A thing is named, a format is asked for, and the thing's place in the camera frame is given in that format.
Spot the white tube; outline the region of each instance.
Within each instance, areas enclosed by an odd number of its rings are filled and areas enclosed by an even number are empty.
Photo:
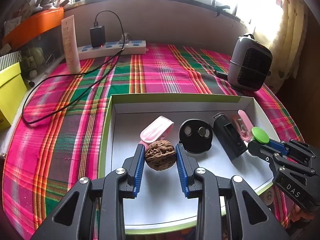
[[[73,15],[61,20],[64,55],[70,74],[80,72],[80,61],[76,41],[75,18]]]

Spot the pink clip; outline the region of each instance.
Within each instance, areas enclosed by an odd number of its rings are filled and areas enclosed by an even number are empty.
[[[140,143],[147,149],[150,143],[163,140],[171,131],[173,125],[174,122],[168,118],[159,116],[140,133]]]
[[[250,140],[252,139],[251,129],[253,127],[253,124],[245,111],[239,110],[238,115],[234,115],[232,119],[242,140],[250,142]]]

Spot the power strip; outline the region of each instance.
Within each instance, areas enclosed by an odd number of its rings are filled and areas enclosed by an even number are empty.
[[[119,41],[115,41],[106,42],[97,48],[93,48],[91,45],[79,47],[79,59],[113,56],[122,48],[122,45]],[[146,51],[146,41],[129,41],[124,45],[124,51],[121,55],[145,54]]]

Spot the walnut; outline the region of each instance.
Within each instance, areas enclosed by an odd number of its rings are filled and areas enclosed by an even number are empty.
[[[156,141],[149,145],[144,154],[148,166],[156,171],[170,168],[177,160],[176,151],[169,141]]]

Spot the green button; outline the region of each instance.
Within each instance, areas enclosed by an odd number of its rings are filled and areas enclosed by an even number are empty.
[[[253,138],[259,143],[267,144],[269,142],[268,134],[260,127],[252,127],[251,129]]]

